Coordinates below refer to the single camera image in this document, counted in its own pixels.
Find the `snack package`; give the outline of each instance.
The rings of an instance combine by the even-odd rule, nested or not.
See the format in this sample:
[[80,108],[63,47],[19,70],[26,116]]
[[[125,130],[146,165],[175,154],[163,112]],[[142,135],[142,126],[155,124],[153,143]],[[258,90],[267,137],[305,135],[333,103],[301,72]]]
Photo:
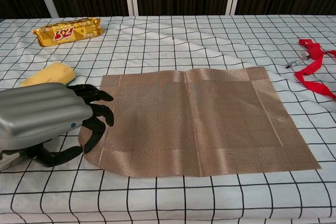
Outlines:
[[47,25],[33,31],[42,47],[93,38],[101,35],[100,18],[83,18]]

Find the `yellow sponge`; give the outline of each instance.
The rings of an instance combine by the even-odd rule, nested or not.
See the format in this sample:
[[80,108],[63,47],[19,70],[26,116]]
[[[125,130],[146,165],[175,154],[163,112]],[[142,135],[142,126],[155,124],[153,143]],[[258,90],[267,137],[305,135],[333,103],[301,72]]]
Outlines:
[[75,77],[76,74],[71,67],[55,62],[21,82],[21,87],[46,82],[61,82],[67,84]]

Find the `silver robotic arm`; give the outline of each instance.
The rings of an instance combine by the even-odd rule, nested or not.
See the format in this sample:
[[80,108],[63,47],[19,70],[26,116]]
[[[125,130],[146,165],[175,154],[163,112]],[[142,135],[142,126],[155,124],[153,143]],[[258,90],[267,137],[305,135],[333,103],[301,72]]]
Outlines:
[[[51,167],[88,153],[106,128],[97,116],[104,116],[106,124],[113,126],[112,111],[105,105],[91,104],[99,100],[113,98],[89,84],[44,83],[0,91],[0,159],[3,154],[19,153]],[[58,153],[43,147],[44,142],[80,126],[92,130],[85,146]]]

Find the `red strap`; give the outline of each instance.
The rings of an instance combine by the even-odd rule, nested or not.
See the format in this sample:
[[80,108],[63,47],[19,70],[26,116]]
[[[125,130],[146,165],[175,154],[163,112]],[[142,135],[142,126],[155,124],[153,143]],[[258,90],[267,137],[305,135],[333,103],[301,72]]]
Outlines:
[[324,54],[332,54],[336,57],[335,51],[322,51],[319,43],[314,43],[311,39],[300,39],[299,44],[305,46],[310,57],[315,60],[312,64],[308,65],[301,71],[295,72],[294,75],[298,78],[299,81],[309,90],[314,91],[319,94],[328,95],[331,98],[336,100],[336,95],[331,93],[330,89],[321,83],[314,81],[305,81],[303,76],[308,76],[312,73],[315,73],[321,66]]

